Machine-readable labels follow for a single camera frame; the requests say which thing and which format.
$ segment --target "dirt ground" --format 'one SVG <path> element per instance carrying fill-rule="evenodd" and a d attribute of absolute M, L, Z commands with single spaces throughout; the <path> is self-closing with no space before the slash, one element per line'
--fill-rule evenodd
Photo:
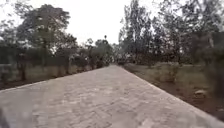
<path fill-rule="evenodd" d="M 206 80 L 203 68 L 200 66 L 184 65 L 180 67 L 174 83 L 163 80 L 163 77 L 166 76 L 163 68 L 158 69 L 156 66 L 149 68 L 148 66 L 134 64 L 126 64 L 124 68 L 213 116 L 220 116 L 218 110 L 224 108 L 223 99 L 214 95 L 212 85 Z M 198 90 L 205 90 L 207 92 L 206 98 L 195 100 L 195 92 Z"/>

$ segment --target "roadside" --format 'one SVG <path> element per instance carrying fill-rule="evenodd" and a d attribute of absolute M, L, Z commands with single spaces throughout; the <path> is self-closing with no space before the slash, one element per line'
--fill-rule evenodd
<path fill-rule="evenodd" d="M 8 89 L 8 88 L 14 88 L 18 86 L 22 86 L 25 84 L 32 84 L 44 80 L 49 80 L 49 79 L 55 79 L 58 77 L 64 77 L 68 75 L 73 75 L 85 71 L 89 71 L 90 67 L 86 66 L 84 70 L 81 70 L 77 66 L 71 66 L 69 69 L 69 74 L 66 74 L 66 71 L 63 67 L 58 68 L 55 66 L 49 66 L 42 68 L 40 66 L 34 67 L 34 68 L 28 68 L 26 69 L 26 74 L 27 74 L 27 80 L 21 81 L 19 79 L 19 73 L 18 71 L 13 71 L 11 76 L 12 78 L 7 82 L 7 84 L 3 84 L 0 81 L 0 90 Z"/>
<path fill-rule="evenodd" d="M 174 83 L 165 80 L 166 77 L 169 77 L 165 64 L 156 64 L 150 68 L 144 65 L 125 64 L 124 68 L 177 98 L 213 116 L 220 117 L 220 110 L 224 108 L 224 102 L 214 95 L 212 86 L 203 75 L 202 67 L 183 65 L 178 69 Z M 197 99 L 195 92 L 198 90 L 206 92 L 206 97 Z"/>

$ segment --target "road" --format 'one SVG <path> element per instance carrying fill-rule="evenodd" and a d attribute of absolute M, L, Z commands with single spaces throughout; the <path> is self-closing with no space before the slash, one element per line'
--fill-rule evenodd
<path fill-rule="evenodd" d="M 0 109 L 0 128 L 224 128 L 118 66 L 1 91 Z"/>

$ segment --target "sky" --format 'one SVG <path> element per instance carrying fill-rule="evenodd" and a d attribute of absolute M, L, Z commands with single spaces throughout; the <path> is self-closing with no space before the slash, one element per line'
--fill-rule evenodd
<path fill-rule="evenodd" d="M 30 0 L 34 8 L 43 4 L 61 7 L 70 13 L 67 32 L 84 43 L 88 38 L 94 41 L 107 35 L 109 43 L 118 43 L 120 23 L 124 17 L 124 6 L 131 0 Z M 140 4 L 153 10 L 152 0 L 140 0 Z"/>

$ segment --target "bush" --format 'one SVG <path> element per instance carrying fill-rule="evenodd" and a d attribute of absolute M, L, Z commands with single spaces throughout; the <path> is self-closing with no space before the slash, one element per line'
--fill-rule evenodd
<path fill-rule="evenodd" d="M 205 74 L 217 96 L 224 97 L 224 50 L 214 50 L 212 62 L 206 66 Z"/>
<path fill-rule="evenodd" d="M 110 63 L 108 61 L 105 62 L 105 66 L 109 66 Z"/>
<path fill-rule="evenodd" d="M 166 74 L 166 82 L 170 83 L 175 83 L 178 69 L 179 69 L 179 64 L 175 63 L 168 63 L 167 65 L 167 74 Z"/>
<path fill-rule="evenodd" d="M 96 62 L 96 68 L 102 68 L 103 67 L 103 59 L 100 58 L 97 62 Z"/>
<path fill-rule="evenodd" d="M 124 65 L 125 64 L 125 60 L 124 59 L 118 59 L 117 63 L 118 63 L 118 65 Z"/>
<path fill-rule="evenodd" d="M 3 82 L 3 84 L 7 84 L 10 80 L 10 77 L 12 76 L 12 66 L 3 64 L 0 65 L 0 81 Z"/>
<path fill-rule="evenodd" d="M 77 67 L 81 68 L 81 70 L 84 71 L 85 67 L 88 65 L 88 61 L 85 57 L 78 56 L 74 59 L 74 62 L 72 64 L 77 65 Z"/>

